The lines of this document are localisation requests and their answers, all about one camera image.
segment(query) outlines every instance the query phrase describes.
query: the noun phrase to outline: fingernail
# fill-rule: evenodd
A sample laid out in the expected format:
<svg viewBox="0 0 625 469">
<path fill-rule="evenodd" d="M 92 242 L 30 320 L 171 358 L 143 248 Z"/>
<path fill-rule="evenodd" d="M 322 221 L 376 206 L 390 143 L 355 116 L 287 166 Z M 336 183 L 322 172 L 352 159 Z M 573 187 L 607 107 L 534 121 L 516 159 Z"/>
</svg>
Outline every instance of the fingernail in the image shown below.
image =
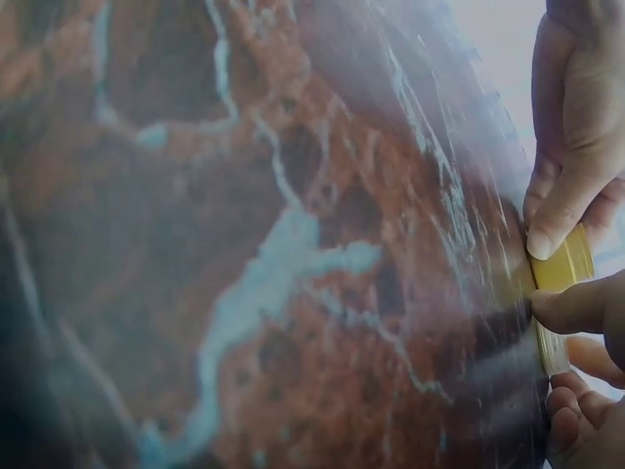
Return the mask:
<svg viewBox="0 0 625 469">
<path fill-rule="evenodd" d="M 556 299 L 558 293 L 547 290 L 536 290 L 531 295 L 531 309 L 534 313 L 542 313 L 549 309 L 551 302 Z"/>
<path fill-rule="evenodd" d="M 530 228 L 527 234 L 527 251 L 540 261 L 546 261 L 553 254 L 553 244 L 546 234 Z"/>
</svg>

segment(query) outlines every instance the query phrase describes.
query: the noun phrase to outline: skin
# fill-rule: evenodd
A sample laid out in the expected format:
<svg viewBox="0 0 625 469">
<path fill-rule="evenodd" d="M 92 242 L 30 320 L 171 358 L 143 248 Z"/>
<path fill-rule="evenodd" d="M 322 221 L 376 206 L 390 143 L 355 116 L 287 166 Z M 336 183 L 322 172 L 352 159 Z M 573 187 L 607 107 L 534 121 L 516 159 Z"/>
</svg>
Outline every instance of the skin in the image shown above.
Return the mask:
<svg viewBox="0 0 625 469">
<path fill-rule="evenodd" d="M 591 244 L 625 199 L 625 0 L 547 0 L 532 66 L 536 162 L 527 250 L 547 259 L 580 221 Z"/>
<path fill-rule="evenodd" d="M 549 258 L 580 221 L 591 244 L 625 199 L 625 0 L 547 0 L 532 64 L 536 162 L 525 195 L 527 250 Z M 579 369 L 625 387 L 625 271 L 532 299 L 560 333 L 604 335 L 605 347 L 569 338 Z M 592 391 L 576 373 L 552 378 L 547 409 L 554 469 L 625 467 L 625 400 Z"/>
<path fill-rule="evenodd" d="M 536 318 L 560 334 L 604 335 L 605 347 L 594 341 L 569 341 L 572 364 L 625 387 L 625 271 L 563 293 L 537 291 L 532 298 Z M 548 446 L 554 469 L 625 467 L 625 400 L 615 402 L 595 391 L 575 372 L 552 378 L 547 409 L 552 428 Z"/>
</svg>

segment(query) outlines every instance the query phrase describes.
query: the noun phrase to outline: polished stone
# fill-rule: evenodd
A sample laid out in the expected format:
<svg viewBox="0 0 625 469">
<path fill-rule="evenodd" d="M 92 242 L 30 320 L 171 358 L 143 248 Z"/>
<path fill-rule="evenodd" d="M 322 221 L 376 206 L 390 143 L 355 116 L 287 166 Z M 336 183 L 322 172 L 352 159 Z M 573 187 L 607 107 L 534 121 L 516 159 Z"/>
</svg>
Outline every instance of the polished stone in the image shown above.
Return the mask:
<svg viewBox="0 0 625 469">
<path fill-rule="evenodd" d="M 0 5 L 17 467 L 541 465 L 526 158 L 444 4 Z"/>
</svg>

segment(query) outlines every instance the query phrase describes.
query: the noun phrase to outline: finger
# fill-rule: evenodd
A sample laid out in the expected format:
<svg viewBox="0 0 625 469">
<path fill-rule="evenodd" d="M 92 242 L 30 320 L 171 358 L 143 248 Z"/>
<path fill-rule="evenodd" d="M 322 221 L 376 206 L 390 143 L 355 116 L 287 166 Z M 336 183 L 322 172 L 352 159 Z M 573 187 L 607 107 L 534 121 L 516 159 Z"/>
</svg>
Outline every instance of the finger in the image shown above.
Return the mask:
<svg viewBox="0 0 625 469">
<path fill-rule="evenodd" d="M 604 344 L 589 337 L 568 337 L 566 347 L 574 366 L 614 388 L 625 389 L 625 373 L 609 357 Z"/>
<path fill-rule="evenodd" d="M 598 246 L 604 236 L 614 225 L 621 199 L 613 199 L 604 195 L 605 188 L 593 200 L 582 217 L 586 238 L 591 246 Z"/>
<path fill-rule="evenodd" d="M 558 334 L 604 332 L 604 280 L 578 283 L 562 293 L 536 290 L 532 312 L 548 329 Z"/>
<path fill-rule="evenodd" d="M 568 407 L 561 408 L 551 419 L 547 457 L 555 469 L 563 467 L 584 446 L 579 419 Z"/>
<path fill-rule="evenodd" d="M 553 418 L 562 408 L 569 408 L 578 418 L 579 432 L 584 441 L 592 438 L 595 434 L 594 425 L 584 414 L 575 393 L 565 385 L 558 385 L 552 380 L 554 390 L 547 398 L 547 413 Z"/>
<path fill-rule="evenodd" d="M 566 64 L 575 47 L 573 36 L 564 27 L 543 17 L 538 27 L 532 61 L 532 110 L 536 134 L 536 163 L 534 165 L 533 186 L 526 196 L 524 216 L 529 221 L 527 250 L 534 257 L 544 258 L 540 233 L 532 229 L 535 217 L 559 176 L 555 171 L 555 161 L 562 163 L 564 158 L 563 104 Z"/>
<path fill-rule="evenodd" d="M 542 201 L 529 227 L 527 250 L 546 260 L 579 223 L 591 202 L 611 179 L 595 170 L 590 157 L 569 155 L 560 177 Z"/>
<path fill-rule="evenodd" d="M 591 390 L 588 383 L 577 373 L 571 371 L 554 376 L 552 386 L 554 388 L 566 388 L 573 394 L 582 414 L 593 428 L 599 429 L 605 424 L 609 412 L 614 406 L 614 401 Z M 582 430 L 582 436 L 590 437 L 588 429 L 582 428 Z"/>
<path fill-rule="evenodd" d="M 536 153 L 534 170 L 523 202 L 523 218 L 527 227 L 531 224 L 536 210 L 554 186 L 560 172 L 560 166 L 545 153 L 541 151 Z"/>
<path fill-rule="evenodd" d="M 612 361 L 625 369 L 625 271 L 573 285 L 559 294 L 537 291 L 532 297 L 536 318 L 559 334 L 590 332 L 604 335 Z"/>
</svg>

